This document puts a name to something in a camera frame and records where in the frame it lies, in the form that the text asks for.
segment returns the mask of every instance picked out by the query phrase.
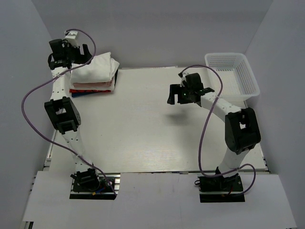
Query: white wall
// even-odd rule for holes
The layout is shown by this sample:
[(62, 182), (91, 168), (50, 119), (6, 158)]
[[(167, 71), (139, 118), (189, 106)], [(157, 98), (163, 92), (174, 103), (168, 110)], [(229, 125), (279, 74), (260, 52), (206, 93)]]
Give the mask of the white wall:
[(86, 30), (121, 67), (186, 66), (242, 52), (272, 0), (32, 0), (53, 39)]
[(298, 228), (305, 228), (305, 1), (275, 0), (246, 56), (261, 89), (249, 104), (268, 166), (280, 175)]
[[(0, 21), (0, 227), (18, 229), (48, 149), (23, 119), (20, 104), (26, 92), (51, 77), (51, 37), (30, 0), (1, 0)], [(43, 103), (50, 90), (35, 92), (26, 103), (30, 119), (48, 136), (52, 127)]]

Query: white tabletop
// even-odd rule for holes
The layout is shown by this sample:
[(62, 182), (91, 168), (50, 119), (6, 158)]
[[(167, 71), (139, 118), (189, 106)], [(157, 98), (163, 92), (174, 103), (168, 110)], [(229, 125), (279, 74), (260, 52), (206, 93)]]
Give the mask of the white tabletop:
[[(23, 221), (33, 229), (296, 227), (278, 175), (257, 175), (244, 203), (200, 203), (196, 174), (123, 173), (115, 200), (69, 199), (73, 170), (38, 172)], [(241, 174), (244, 187), (253, 175)]]
[[(181, 68), (119, 70), (115, 91), (74, 98), (81, 135), (92, 162), (106, 173), (198, 171), (198, 144), (208, 110), (195, 104), (166, 103), (170, 84), (180, 83)], [(195, 68), (205, 87), (205, 69)], [(65, 144), (56, 134), (55, 141)], [(215, 170), (226, 144), (224, 123), (212, 115), (202, 147), (203, 169)], [(50, 171), (72, 162), (70, 152), (53, 146)], [(245, 157), (258, 170), (265, 164), (259, 145)]]

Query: folded clothes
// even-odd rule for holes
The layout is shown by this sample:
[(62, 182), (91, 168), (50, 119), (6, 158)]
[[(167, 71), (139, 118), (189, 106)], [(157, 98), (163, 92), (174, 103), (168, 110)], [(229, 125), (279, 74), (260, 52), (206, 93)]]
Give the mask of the folded clothes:
[(112, 81), (104, 82), (104, 83), (74, 83), (73, 86), (75, 89), (77, 88), (92, 88), (92, 87), (110, 87), (112, 84)]
[(114, 90), (115, 80), (112, 79), (110, 82), (106, 83), (74, 83), (70, 85), (70, 89), (73, 90)]
[(105, 83), (110, 82), (120, 63), (111, 58), (111, 52), (94, 56), (90, 64), (72, 70), (70, 82), (74, 83)]
[(119, 70), (116, 70), (116, 72), (114, 74), (114, 77), (111, 80), (111, 85), (108, 86), (108, 87), (103, 87), (103, 86), (98, 87), (98, 86), (95, 85), (95, 84), (99, 84), (99, 83), (92, 83), (92, 84), (90, 84), (91, 89), (88, 89), (89, 88), (88, 85), (85, 86), (85, 87), (74, 87), (74, 86), (71, 86), (71, 87), (73, 87), (72, 89), (70, 89), (70, 93), (72, 94), (72, 97), (78, 97), (78, 96), (81, 96), (81, 95), (98, 93), (98, 92), (111, 92), (111, 91), (113, 91), (114, 87), (116, 85), (116, 82), (117, 82), (118, 71)]
[(94, 93), (109, 93), (111, 92), (110, 90), (106, 91), (98, 91), (98, 90), (72, 90), (70, 89), (70, 92), (72, 94), (72, 98), (79, 97), (82, 95), (87, 95), (87, 94), (94, 94)]

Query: plastic basket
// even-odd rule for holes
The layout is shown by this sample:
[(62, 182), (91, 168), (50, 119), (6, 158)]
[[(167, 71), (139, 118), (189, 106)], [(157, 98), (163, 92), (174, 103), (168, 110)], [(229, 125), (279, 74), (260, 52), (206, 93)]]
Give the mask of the plastic basket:
[[(213, 68), (221, 77), (224, 89), (221, 98), (228, 101), (245, 101), (260, 93), (256, 79), (245, 55), (241, 53), (209, 53), (205, 64)], [(217, 76), (208, 70), (212, 88), (218, 92), (220, 82)]]

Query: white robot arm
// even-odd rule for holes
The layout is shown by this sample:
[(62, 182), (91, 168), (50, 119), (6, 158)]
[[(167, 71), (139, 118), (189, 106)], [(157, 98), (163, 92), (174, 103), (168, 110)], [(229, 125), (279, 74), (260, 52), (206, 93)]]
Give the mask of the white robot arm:
[[(70, 69), (72, 63), (84, 64), (92, 57), (86, 44), (82, 46), (84, 54), (80, 53), (77, 34), (76, 31), (70, 31), (65, 39), (49, 42), (53, 53), (49, 56), (48, 63), (53, 77)], [(81, 116), (71, 100), (70, 77), (71, 72), (67, 72), (54, 81), (50, 101), (45, 102), (44, 107), (54, 128), (62, 134), (68, 147), (92, 165), (85, 154), (81, 139)], [(83, 163), (78, 156), (74, 154), (72, 156), (75, 163), (75, 175), (71, 177), (87, 189), (99, 187), (100, 180), (95, 169)]]
[[(183, 76), (180, 84), (170, 85), (168, 104), (175, 104), (175, 94), (178, 95), (180, 104), (196, 103), (208, 110), (211, 109), (217, 97), (213, 89), (203, 87), (200, 75), (197, 73)], [(236, 181), (237, 168), (240, 167), (249, 150), (260, 142), (261, 136), (252, 108), (242, 109), (219, 98), (213, 113), (225, 123), (225, 142), (228, 146), (223, 161), (216, 168), (216, 174), (220, 175), (234, 170), (221, 175), (220, 178), (216, 177), (216, 183), (221, 187), (214, 190), (221, 190), (230, 187)]]

